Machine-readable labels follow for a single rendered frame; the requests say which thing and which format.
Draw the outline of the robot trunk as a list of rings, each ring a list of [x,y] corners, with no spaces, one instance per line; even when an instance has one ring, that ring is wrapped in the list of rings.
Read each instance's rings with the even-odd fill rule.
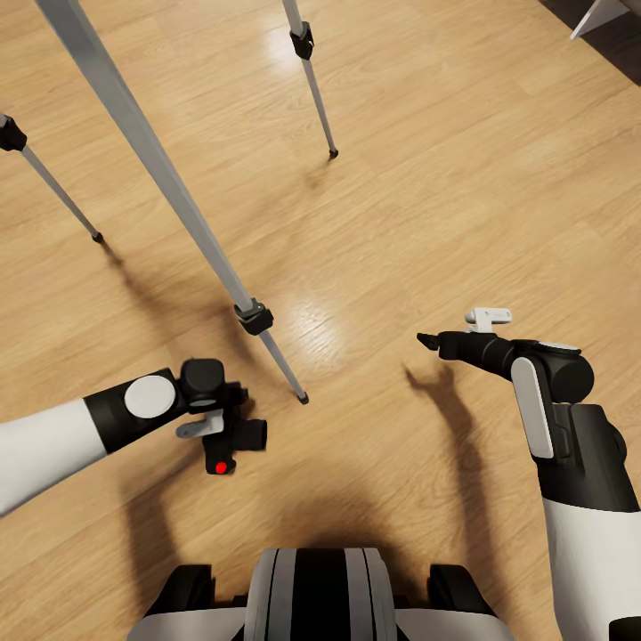
[[[265,548],[244,641],[397,641],[392,586],[377,548]]]

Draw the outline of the camera tripod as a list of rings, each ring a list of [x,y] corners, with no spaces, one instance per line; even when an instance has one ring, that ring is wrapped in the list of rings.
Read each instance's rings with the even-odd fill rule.
[[[131,144],[138,158],[149,171],[152,179],[163,192],[170,206],[196,241],[203,255],[210,262],[221,282],[228,289],[236,303],[234,305],[235,312],[241,317],[240,324],[248,334],[260,336],[294,387],[299,401],[303,405],[307,404],[309,402],[308,394],[299,385],[295,374],[269,333],[268,328],[273,326],[273,316],[270,309],[266,309],[263,303],[258,303],[255,297],[249,297],[215,235],[207,225],[206,219],[200,213],[196,202],[188,192],[149,121],[142,113],[142,109],[100,40],[93,24],[87,18],[83,7],[78,0],[35,0],[35,3],[85,75],[106,110],[117,123],[120,131]],[[291,27],[290,37],[296,54],[303,62],[320,121],[329,143],[329,153],[337,157],[338,150],[334,145],[310,59],[313,48],[310,24],[307,21],[301,21],[296,0],[282,0],[282,3]],[[0,149],[5,151],[19,150],[22,156],[57,193],[57,196],[69,207],[69,210],[80,220],[81,224],[91,232],[92,240],[101,242],[101,233],[91,225],[91,222],[83,215],[68,193],[62,189],[38,159],[38,156],[30,149],[27,145],[27,139],[27,135],[15,124],[13,118],[0,111]]]

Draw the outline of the digital camera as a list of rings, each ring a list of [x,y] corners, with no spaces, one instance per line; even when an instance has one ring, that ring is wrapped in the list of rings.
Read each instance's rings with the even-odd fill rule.
[[[235,450],[264,450],[267,420],[242,419],[240,406],[223,409],[223,431],[202,436],[209,475],[226,475],[237,466]]]

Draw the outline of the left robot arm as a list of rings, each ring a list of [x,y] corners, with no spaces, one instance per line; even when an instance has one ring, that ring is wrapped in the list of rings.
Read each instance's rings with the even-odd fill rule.
[[[247,388],[223,380],[217,359],[188,359],[175,379],[168,368],[0,424],[0,518],[82,468],[179,418],[178,438],[223,431],[223,409],[242,406]]]

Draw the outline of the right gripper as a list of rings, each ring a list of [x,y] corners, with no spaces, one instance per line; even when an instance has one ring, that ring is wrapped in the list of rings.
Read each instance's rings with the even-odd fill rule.
[[[418,333],[417,339],[431,351],[439,351],[439,357],[445,361],[465,361],[479,369],[484,365],[484,351],[493,340],[506,340],[497,337],[496,333],[466,333],[465,331],[442,331],[436,335]]]

